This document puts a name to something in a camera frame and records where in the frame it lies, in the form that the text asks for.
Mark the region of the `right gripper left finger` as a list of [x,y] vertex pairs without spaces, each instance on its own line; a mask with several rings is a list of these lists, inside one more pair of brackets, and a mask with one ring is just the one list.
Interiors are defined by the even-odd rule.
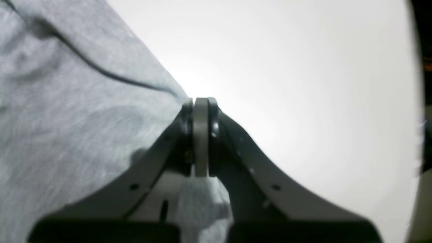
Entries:
[[161,219],[162,203],[154,219],[143,219],[145,200],[164,172],[190,174],[183,155],[191,145],[193,101],[182,109],[142,160],[97,192],[40,219],[29,243],[179,243],[181,232]]

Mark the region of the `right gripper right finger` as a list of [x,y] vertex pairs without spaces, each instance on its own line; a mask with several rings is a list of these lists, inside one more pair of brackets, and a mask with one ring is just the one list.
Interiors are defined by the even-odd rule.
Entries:
[[209,105],[209,173],[229,193],[228,243],[381,243],[366,218],[336,206],[281,171],[249,134]]

